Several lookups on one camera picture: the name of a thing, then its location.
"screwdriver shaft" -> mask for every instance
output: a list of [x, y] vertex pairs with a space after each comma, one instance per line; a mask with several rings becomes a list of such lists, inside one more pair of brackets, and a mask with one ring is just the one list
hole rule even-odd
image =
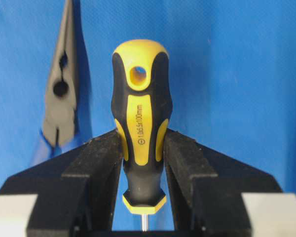
[[142, 215], [142, 231], [148, 231], [148, 230], [149, 230], [149, 216]]

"rubber grip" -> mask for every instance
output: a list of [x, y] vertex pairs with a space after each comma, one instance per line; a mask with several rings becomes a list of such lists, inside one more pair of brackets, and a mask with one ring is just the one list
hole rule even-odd
[[128, 180], [124, 197], [131, 206], [155, 206], [165, 197], [160, 188], [162, 145], [173, 107], [168, 53], [157, 42], [131, 40], [115, 50], [112, 63], [111, 109]]

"blue fabric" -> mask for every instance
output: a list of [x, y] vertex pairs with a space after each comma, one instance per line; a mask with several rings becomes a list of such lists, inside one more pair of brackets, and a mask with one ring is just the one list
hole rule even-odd
[[[114, 128], [114, 49], [156, 40], [170, 55], [169, 127], [296, 193], [296, 0], [74, 4], [82, 141]], [[32, 158], [63, 6], [0, 0], [0, 186]]]

